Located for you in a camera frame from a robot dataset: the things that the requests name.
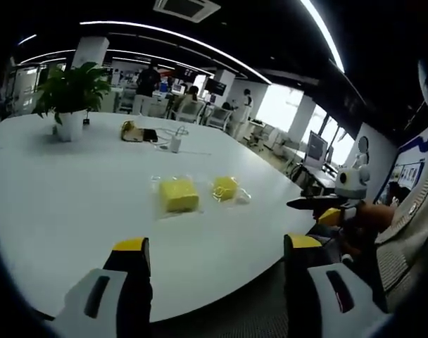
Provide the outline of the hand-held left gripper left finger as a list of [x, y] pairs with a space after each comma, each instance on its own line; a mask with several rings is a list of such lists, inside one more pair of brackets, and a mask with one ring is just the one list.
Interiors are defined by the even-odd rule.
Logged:
[[150, 337], [152, 298], [149, 239], [126, 239], [70, 289], [49, 326], [58, 337]]

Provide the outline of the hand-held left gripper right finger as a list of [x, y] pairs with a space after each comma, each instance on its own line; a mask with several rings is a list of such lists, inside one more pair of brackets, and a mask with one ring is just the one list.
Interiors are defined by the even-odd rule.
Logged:
[[322, 244], [284, 236], [284, 295], [288, 337], [370, 337], [390, 317], [371, 287], [347, 265], [322, 261]]

